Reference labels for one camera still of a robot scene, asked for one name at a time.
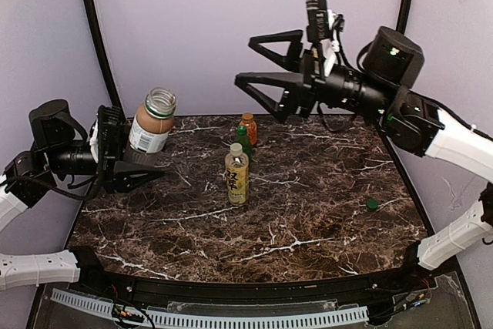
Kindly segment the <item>coffee latte bottle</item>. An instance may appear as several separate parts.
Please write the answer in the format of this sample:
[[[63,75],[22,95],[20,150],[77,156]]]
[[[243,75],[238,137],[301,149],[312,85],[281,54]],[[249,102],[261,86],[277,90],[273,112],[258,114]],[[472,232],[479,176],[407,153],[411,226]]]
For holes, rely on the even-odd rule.
[[[137,109],[129,131],[124,160],[144,166],[155,166],[174,126],[176,95],[156,87]]]

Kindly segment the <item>yellow tea bottle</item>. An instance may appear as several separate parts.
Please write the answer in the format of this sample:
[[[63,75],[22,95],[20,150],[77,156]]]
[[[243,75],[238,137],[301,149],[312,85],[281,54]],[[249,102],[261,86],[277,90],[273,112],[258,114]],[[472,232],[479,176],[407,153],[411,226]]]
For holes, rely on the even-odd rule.
[[[226,187],[232,204],[245,204],[249,199],[249,157],[240,143],[232,143],[225,157]]]

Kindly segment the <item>green bottle cap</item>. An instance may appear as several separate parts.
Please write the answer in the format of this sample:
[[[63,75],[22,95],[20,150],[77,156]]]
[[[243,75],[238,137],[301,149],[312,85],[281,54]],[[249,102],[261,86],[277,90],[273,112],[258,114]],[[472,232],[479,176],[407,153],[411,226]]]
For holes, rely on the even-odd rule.
[[[369,211],[376,212],[379,209],[379,202],[373,198],[367,199],[366,207]]]

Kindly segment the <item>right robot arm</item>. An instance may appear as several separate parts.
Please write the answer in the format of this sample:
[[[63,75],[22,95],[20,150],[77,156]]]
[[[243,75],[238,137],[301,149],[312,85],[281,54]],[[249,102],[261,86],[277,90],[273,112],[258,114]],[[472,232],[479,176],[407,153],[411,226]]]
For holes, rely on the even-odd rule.
[[[281,67],[280,72],[242,72],[235,85],[277,121],[309,116],[323,103],[377,125],[394,145],[492,180],[492,140],[448,107],[412,91],[424,64],[421,48],[388,27],[361,53],[363,70],[331,65],[319,38],[301,43],[302,31],[253,37],[251,49]]]

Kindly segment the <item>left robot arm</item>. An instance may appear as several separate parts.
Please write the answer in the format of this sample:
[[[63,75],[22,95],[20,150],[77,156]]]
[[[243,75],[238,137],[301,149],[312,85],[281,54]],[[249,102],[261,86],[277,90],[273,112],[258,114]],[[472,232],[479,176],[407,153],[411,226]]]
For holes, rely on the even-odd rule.
[[[1,226],[34,207],[49,191],[88,201],[101,190],[128,193],[163,176],[162,169],[124,161],[129,124],[117,106],[100,106],[89,131],[74,119],[64,99],[29,113],[30,149],[18,154],[1,174]],[[86,283],[103,272],[91,247],[56,253],[1,256],[1,289]]]

